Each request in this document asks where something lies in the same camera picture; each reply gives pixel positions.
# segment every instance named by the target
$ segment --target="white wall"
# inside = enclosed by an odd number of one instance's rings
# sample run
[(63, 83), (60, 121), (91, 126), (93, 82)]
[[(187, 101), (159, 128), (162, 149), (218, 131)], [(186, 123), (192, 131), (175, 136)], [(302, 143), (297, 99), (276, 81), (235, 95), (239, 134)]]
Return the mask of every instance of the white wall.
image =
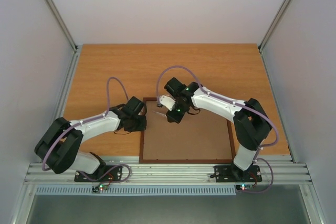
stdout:
[(264, 51), (285, 129), (335, 223), (336, 0), (293, 0)]
[(77, 44), (260, 43), (283, 0), (54, 0)]
[(9, 223), (72, 56), (44, 0), (0, 0), (0, 223)]

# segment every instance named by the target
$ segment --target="square board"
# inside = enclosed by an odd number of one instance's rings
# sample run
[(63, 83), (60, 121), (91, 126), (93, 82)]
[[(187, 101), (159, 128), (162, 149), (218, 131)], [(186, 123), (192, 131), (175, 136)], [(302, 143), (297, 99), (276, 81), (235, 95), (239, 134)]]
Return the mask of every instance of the square board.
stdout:
[(230, 163), (236, 155), (231, 123), (207, 110), (169, 123), (156, 98), (144, 98), (147, 127), (141, 132), (140, 163)]

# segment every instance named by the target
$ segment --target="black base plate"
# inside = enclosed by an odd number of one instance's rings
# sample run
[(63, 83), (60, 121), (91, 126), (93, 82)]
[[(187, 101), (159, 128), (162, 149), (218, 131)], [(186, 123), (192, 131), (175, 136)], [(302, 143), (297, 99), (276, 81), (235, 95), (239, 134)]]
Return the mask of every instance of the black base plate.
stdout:
[[(112, 167), (115, 167), (114, 165), (106, 165), (104, 167), (104, 172), (102, 174), (104, 174), (105, 172), (107, 172), (109, 169), (111, 169)], [(116, 169), (112, 169), (110, 171), (110, 174), (113, 176), (113, 180), (112, 181), (120, 181), (121, 176), (122, 176), (122, 167), (118, 167)], [(94, 177), (93, 174), (86, 174), (88, 177), (92, 178), (92, 179), (96, 179)], [(105, 175), (103, 178), (101, 178), (100, 180), (96, 180), (95, 182), (105, 182), (105, 181), (109, 181), (110, 180), (110, 175)], [(91, 182), (90, 180), (88, 180), (87, 178), (85, 178), (81, 173), (79, 173), (79, 175), (75, 175), (75, 182)]]
[(241, 181), (237, 181), (233, 176), (231, 172), (231, 165), (216, 165), (214, 168), (214, 177), (216, 178), (216, 182), (255, 182), (255, 179), (251, 177), (249, 173), (254, 174), (258, 182), (262, 181), (261, 174), (257, 175), (257, 173), (260, 172), (260, 168), (258, 165), (251, 166)]

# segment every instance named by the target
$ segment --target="wooden tabletop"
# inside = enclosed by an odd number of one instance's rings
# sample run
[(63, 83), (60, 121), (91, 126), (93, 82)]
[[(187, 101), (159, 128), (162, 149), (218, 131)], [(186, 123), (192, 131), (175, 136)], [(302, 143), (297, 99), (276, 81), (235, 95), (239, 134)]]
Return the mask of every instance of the wooden tabletop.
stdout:
[[(103, 112), (107, 106), (106, 81), (119, 78), (129, 97), (155, 97), (159, 74), (172, 65), (191, 69), (201, 83), (214, 92), (238, 100), (257, 99), (280, 131), (280, 141), (262, 154), (289, 154), (285, 134), (272, 97), (257, 45), (255, 44), (109, 44), (83, 45), (71, 86), (64, 117), (84, 119)], [(194, 81), (182, 69), (169, 70), (160, 83), (172, 77), (182, 83)], [(125, 103), (117, 82), (110, 84), (111, 105)], [(233, 127), (235, 147), (239, 144)], [(265, 143), (275, 139), (272, 131)], [(111, 132), (94, 137), (81, 145), (84, 152), (97, 155), (139, 155), (140, 132), (116, 135)]]

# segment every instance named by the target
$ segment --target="metal grille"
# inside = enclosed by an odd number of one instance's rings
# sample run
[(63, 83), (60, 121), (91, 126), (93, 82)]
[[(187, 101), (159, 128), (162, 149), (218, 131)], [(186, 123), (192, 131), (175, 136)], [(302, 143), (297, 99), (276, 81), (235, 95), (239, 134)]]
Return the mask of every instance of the metal grille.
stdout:
[(108, 190), (93, 193), (90, 185), (39, 185), (37, 195), (106, 195), (106, 196), (157, 196), (157, 195), (236, 195), (234, 186), (127, 186), (113, 185)]

